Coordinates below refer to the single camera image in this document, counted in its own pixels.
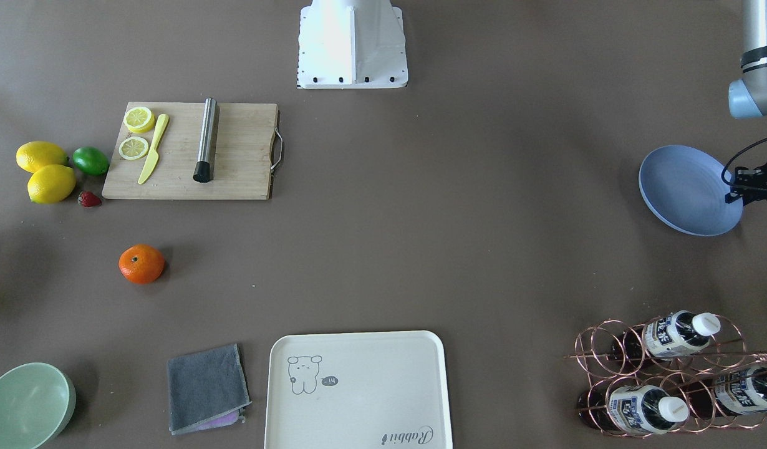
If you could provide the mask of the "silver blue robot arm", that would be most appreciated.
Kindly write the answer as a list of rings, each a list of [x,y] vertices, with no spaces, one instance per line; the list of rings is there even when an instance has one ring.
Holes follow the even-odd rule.
[[[742,75],[728,86],[728,107],[736,119],[767,116],[767,1],[744,1]],[[737,167],[731,180],[728,166],[721,177],[729,186],[728,204],[767,201],[767,162],[756,168]]]

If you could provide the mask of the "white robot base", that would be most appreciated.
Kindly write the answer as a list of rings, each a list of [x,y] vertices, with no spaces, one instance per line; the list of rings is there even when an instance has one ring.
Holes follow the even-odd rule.
[[[300,11],[300,89],[407,86],[403,12],[389,1],[313,1]]]

